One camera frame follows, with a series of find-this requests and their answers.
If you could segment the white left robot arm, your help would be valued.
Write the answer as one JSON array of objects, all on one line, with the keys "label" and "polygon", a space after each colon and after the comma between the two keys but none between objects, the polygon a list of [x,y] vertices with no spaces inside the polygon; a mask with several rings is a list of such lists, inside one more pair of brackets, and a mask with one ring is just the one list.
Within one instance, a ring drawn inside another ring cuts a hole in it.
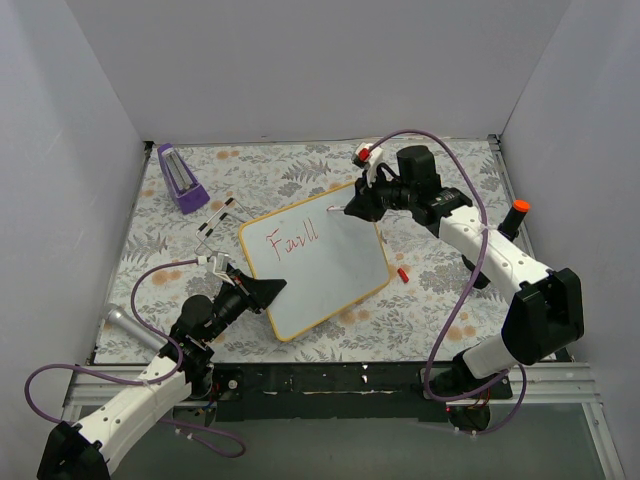
[{"label": "white left robot arm", "polygon": [[37,470],[39,479],[108,479],[129,450],[185,399],[207,397],[213,386],[209,344],[241,314],[259,314],[277,298],[283,279],[254,279],[226,265],[214,298],[189,297],[148,366],[113,398],[74,422],[55,420]]}]

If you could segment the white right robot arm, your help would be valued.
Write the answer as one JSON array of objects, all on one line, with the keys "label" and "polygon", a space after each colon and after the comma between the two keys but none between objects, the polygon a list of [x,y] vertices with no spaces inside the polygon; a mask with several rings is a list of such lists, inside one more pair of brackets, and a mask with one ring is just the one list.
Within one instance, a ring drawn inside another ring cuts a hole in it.
[{"label": "white right robot arm", "polygon": [[469,289],[491,283],[509,303],[498,334],[459,352],[450,368],[425,372],[429,397],[475,397],[495,384],[499,374],[518,364],[531,366],[583,336],[578,275],[569,268],[551,269],[513,242],[525,209],[514,206],[498,227],[489,227],[478,203],[457,188],[443,186],[426,146],[405,147],[396,159],[398,168],[392,170],[381,148],[362,144],[356,149],[352,161],[362,175],[345,214],[377,222],[389,210],[409,212],[462,255],[471,272]]}]

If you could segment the red marker cap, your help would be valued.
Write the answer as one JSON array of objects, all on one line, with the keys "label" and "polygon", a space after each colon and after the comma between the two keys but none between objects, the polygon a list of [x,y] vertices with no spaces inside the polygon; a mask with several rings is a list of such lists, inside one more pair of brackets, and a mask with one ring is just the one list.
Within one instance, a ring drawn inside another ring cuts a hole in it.
[{"label": "red marker cap", "polygon": [[406,273],[406,271],[403,268],[398,268],[397,269],[397,274],[398,274],[398,276],[401,278],[401,280],[404,283],[408,283],[409,282],[409,276],[408,276],[408,274]]}]

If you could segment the yellow framed whiteboard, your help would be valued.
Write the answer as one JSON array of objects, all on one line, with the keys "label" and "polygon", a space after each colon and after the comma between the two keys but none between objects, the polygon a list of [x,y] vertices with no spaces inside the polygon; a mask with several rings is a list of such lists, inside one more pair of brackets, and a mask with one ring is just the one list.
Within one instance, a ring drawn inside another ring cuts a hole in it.
[{"label": "yellow framed whiteboard", "polygon": [[340,213],[351,183],[248,221],[238,237],[256,279],[284,279],[267,308],[276,338],[288,342],[384,289],[393,278],[377,226]]}]

